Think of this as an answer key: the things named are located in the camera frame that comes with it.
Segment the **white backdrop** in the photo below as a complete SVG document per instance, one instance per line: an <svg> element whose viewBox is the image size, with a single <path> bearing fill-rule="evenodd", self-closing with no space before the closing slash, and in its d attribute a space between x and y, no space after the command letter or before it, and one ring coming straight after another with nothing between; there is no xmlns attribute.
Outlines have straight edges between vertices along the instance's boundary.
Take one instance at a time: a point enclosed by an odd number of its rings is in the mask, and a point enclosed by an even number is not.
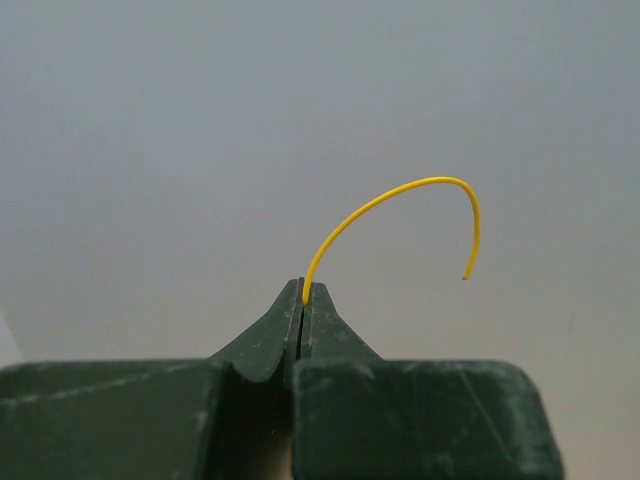
<svg viewBox="0 0 640 480"><path fill-rule="evenodd" d="M317 280L385 357L521 366L573 480L637 479L638 18L638 0L2 2L0 307L24 358L209 355L352 210L455 175L484 213L470 282L452 186L368 213Z"/></svg>

